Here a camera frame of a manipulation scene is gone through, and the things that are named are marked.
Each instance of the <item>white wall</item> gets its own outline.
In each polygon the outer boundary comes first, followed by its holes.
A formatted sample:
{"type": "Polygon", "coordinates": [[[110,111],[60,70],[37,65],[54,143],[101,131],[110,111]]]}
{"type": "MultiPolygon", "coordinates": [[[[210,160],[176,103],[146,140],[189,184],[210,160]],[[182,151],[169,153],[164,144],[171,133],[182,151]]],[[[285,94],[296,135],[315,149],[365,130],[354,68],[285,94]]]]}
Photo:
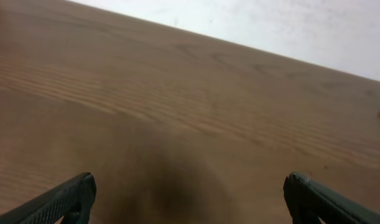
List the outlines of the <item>white wall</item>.
{"type": "Polygon", "coordinates": [[[72,0],[380,81],[380,0],[72,0]]]}

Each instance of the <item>tabletop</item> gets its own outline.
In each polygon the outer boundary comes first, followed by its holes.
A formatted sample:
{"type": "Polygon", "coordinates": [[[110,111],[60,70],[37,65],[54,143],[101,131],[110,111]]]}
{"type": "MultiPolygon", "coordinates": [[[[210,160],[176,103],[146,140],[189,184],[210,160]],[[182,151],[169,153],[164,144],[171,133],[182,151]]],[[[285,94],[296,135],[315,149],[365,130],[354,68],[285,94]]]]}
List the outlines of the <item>tabletop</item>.
{"type": "Polygon", "coordinates": [[[0,0],[0,214],[91,172],[90,223],[290,223],[295,170],[380,212],[379,112],[376,81],[64,0],[0,0]]]}

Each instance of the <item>brown wooden surface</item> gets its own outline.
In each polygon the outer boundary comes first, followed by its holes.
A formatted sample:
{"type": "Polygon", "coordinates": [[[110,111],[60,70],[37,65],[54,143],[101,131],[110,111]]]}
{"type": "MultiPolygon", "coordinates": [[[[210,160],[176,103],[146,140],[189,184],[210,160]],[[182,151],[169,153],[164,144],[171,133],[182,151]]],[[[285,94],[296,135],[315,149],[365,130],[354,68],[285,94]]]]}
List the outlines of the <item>brown wooden surface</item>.
{"type": "Polygon", "coordinates": [[[92,223],[290,223],[293,170],[380,212],[379,110],[379,82],[62,0],[0,0],[0,214],[83,171],[92,223]]]}

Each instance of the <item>wooden table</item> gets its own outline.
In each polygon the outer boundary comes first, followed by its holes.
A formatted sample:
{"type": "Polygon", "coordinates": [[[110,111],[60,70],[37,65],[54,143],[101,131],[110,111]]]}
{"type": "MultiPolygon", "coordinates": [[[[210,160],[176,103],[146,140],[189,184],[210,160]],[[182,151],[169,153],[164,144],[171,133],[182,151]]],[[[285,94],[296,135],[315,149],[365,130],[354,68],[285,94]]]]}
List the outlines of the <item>wooden table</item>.
{"type": "Polygon", "coordinates": [[[380,212],[379,111],[379,82],[63,0],[0,0],[0,214],[83,171],[91,223],[290,223],[293,170],[380,212]]]}

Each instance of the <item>small black object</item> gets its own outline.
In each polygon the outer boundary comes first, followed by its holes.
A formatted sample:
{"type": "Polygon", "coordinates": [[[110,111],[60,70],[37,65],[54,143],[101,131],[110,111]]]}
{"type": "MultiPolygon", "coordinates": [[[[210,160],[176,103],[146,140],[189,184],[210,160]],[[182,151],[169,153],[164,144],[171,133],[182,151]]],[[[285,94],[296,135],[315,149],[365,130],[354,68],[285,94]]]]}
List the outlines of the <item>small black object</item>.
{"type": "Polygon", "coordinates": [[[80,174],[0,216],[0,224],[61,224],[89,222],[96,183],[90,173],[80,174]]]}
{"type": "Polygon", "coordinates": [[[380,224],[380,214],[293,172],[285,180],[284,197],[294,224],[380,224]]]}

